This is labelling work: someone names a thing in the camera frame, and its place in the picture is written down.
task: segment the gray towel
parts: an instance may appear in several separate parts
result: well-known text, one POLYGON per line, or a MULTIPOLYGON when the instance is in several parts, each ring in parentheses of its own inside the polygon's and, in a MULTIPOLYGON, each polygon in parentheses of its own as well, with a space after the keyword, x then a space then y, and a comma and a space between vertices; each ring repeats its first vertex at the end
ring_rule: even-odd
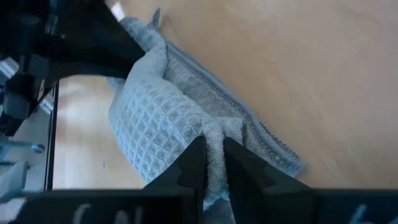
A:
POLYGON ((208 144, 204 207, 228 198, 223 139, 231 137, 281 171, 295 175, 303 162, 273 136, 241 100, 189 55, 137 19, 121 24, 147 52, 127 80, 109 79, 115 97, 109 120, 124 155, 149 183, 197 136, 208 144))

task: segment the wooden surface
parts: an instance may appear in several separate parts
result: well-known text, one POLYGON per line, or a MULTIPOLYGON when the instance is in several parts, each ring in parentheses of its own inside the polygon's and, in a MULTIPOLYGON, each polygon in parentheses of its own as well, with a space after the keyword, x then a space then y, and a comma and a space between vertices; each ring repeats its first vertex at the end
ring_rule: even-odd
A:
MULTIPOLYGON (((120 3, 125 15, 145 22, 160 6, 165 36, 217 74, 307 163, 301 181, 313 187, 398 187, 398 2, 120 3)), ((66 154, 56 154, 65 173, 60 185, 108 186, 115 179, 135 185, 135 174, 110 147, 105 115, 111 93, 103 80, 83 83, 73 93, 78 97, 60 99, 65 111, 75 111, 60 109, 56 150, 66 154), (101 169, 102 161, 117 165, 101 169)))

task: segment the towel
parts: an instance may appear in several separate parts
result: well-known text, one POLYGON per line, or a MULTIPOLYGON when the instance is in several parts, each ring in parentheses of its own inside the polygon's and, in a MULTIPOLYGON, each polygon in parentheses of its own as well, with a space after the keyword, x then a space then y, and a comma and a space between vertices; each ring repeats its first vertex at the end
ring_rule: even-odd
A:
POLYGON ((197 137, 208 146, 204 208, 228 199, 223 139, 231 137, 288 175, 303 167, 222 83, 157 32, 159 10, 149 26, 125 18, 123 27, 146 52, 127 80, 109 78, 115 90, 109 121, 116 141, 146 183, 161 174, 197 137))

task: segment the light blue cloth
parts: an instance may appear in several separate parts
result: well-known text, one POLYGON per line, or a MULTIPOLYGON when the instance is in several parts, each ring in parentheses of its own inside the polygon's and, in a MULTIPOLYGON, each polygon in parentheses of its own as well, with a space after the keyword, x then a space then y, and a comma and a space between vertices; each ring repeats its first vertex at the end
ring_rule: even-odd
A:
POLYGON ((110 78, 109 120, 124 155, 146 183, 161 174, 197 137, 208 144, 205 208, 228 198, 223 139, 231 137, 288 175, 303 162, 262 125, 253 111, 191 56, 137 19, 121 24, 146 51, 127 80, 110 78))

